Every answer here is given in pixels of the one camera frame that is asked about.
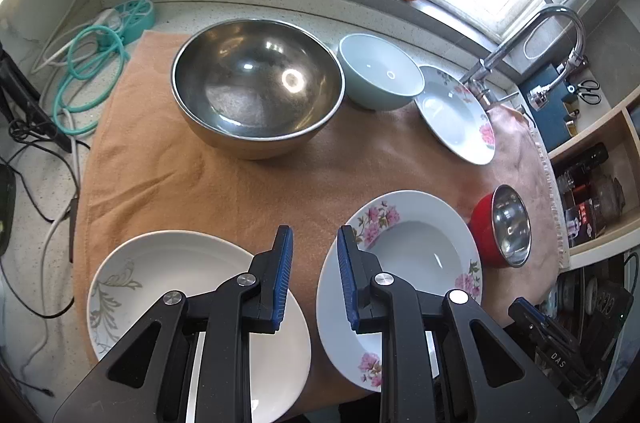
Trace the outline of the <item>white plate grey leaf pattern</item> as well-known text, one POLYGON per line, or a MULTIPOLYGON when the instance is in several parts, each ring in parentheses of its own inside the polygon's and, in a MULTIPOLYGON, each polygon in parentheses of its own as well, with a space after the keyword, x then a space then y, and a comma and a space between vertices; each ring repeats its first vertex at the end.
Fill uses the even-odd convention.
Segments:
MULTIPOLYGON (((250 268, 253 255, 206 233, 161 230, 122 243, 101 264, 87 297, 93 353, 102 359, 164 293, 212 291, 250 268)), ((311 345, 295 296, 286 299, 280 330, 250 336, 252 420, 274 422, 294 405, 307 382, 311 345)))

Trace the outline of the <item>red steel small bowl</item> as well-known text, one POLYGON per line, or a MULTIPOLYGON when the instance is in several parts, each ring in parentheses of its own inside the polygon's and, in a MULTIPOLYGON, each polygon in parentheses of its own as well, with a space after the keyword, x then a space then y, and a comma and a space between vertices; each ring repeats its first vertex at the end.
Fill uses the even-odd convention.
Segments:
POLYGON ((499 185, 475 206, 469 229, 480 260, 492 268, 520 268, 532 248, 532 226, 521 196, 499 185))

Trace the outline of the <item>large floral blue plate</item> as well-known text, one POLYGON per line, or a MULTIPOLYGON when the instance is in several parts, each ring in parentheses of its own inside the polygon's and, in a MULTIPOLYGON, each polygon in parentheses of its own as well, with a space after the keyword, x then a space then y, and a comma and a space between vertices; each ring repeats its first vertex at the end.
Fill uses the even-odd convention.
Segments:
MULTIPOLYGON (((378 258, 387 273, 419 291, 444 295, 460 289, 479 303, 483 270, 476 244, 462 217, 445 201, 423 191, 389 192, 361 206, 345 224, 354 229, 357 247, 378 258)), ((320 273, 317 327, 324 351, 350 383, 378 393, 382 385, 382 342, 375 334, 350 328, 336 247, 320 273)))

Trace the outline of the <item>small floral deep plate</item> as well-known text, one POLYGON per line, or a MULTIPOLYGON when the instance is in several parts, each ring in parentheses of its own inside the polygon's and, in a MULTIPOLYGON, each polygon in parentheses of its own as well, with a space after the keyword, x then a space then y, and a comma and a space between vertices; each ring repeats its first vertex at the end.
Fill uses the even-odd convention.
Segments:
POLYGON ((487 165, 495 157, 494 129, 480 103, 448 73, 420 66, 423 92, 414 102, 435 137, 462 160, 487 165))

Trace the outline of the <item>large stainless steel bowl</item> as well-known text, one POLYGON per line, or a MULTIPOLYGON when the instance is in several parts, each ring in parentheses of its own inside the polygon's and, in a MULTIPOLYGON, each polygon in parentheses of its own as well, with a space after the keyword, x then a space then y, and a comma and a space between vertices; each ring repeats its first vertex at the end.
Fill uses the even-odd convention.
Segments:
POLYGON ((187 39, 172 61, 170 86, 191 131, 243 160, 304 146, 334 118, 346 91, 340 63, 314 35, 248 18, 187 39))

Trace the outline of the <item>light blue ceramic bowl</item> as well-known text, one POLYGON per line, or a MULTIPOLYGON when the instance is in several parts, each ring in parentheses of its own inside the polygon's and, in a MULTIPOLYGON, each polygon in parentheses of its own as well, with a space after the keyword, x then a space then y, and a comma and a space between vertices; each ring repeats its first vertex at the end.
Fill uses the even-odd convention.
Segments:
POLYGON ((364 109, 397 110, 424 90, 424 75, 413 59, 378 36, 345 35, 338 43, 336 56, 344 72, 348 98, 364 109))

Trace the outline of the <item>orange brown towel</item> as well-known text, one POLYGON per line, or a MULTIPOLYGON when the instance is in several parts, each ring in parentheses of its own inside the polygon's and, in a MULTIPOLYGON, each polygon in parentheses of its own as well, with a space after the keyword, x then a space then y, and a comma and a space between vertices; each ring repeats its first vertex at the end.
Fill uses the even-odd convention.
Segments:
POLYGON ((533 249, 519 268, 484 275, 482 305, 507 325, 519 296, 541 302, 567 258, 549 158, 526 117, 489 113, 497 152, 488 165, 456 157, 432 135, 416 106, 371 112, 344 102, 308 143, 280 158, 244 161, 206 145, 172 97, 178 34, 148 32, 101 114, 91 143, 74 240, 74 296, 88 313, 91 280, 120 243, 160 229, 210 233, 249 251, 270 247, 282 224, 294 231, 291 290, 308 322, 326 252, 337 228, 386 192, 421 190, 460 216, 500 184, 524 199, 533 249))

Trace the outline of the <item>wooden shelf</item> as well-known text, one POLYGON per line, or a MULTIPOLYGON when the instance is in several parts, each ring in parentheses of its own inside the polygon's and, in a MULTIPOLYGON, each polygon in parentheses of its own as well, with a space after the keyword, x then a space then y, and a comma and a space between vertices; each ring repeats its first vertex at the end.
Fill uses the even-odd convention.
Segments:
POLYGON ((639 92, 633 91, 602 118, 550 152, 556 175, 589 152, 608 154, 591 171, 588 183, 563 197, 567 208, 590 199, 600 221, 594 238, 582 235, 570 248, 567 270, 639 247, 639 132, 634 125, 638 117, 639 92))

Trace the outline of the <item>blue knife block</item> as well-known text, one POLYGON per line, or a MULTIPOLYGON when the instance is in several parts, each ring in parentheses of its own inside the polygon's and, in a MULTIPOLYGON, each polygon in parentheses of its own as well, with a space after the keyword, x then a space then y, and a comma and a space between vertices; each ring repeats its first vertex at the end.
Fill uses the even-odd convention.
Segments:
POLYGON ((566 105, 576 106, 577 96, 570 94, 570 92, 567 91, 566 84, 561 83, 557 87, 554 87, 548 94, 547 105, 540 110, 536 110, 528 101, 528 93, 537 86, 549 84, 558 75, 559 72, 556 71, 555 66, 548 64, 518 85, 518 88, 525 98, 526 105, 528 105, 530 111, 532 111, 533 119, 544 141, 544 146, 549 152, 570 139, 570 132, 567 131, 565 124, 565 117, 568 114, 566 105))

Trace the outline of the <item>black oval device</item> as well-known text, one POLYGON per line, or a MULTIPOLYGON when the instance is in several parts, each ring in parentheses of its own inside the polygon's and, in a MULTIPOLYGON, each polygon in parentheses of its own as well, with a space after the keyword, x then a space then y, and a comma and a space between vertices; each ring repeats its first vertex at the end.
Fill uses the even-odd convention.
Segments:
POLYGON ((0 255, 6 253, 11 239, 15 211, 15 175, 8 165, 0 166, 0 255))

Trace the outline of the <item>black scissors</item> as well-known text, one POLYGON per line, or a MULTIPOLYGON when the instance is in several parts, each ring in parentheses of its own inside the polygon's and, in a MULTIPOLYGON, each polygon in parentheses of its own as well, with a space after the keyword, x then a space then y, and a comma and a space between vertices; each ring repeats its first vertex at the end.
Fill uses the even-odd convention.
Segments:
POLYGON ((585 79, 575 85, 575 93, 585 104, 590 106, 600 105, 600 84, 594 79, 585 79))

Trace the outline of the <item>black tripod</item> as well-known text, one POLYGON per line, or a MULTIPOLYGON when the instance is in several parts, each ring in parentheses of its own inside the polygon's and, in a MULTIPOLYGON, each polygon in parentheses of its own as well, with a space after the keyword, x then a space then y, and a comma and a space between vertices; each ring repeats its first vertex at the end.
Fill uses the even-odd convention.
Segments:
POLYGON ((17 67, 11 56, 1 49, 1 113, 15 134, 36 134, 72 152, 70 137, 65 135, 39 105, 40 94, 17 67))

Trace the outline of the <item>teal power strip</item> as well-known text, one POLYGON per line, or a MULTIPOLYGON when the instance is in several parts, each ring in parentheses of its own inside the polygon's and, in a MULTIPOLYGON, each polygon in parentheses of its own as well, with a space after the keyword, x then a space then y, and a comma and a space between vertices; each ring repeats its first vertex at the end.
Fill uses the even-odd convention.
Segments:
POLYGON ((150 0, 129 0, 115 7, 112 29, 128 45, 142 37, 143 32, 155 26, 155 7, 150 0))

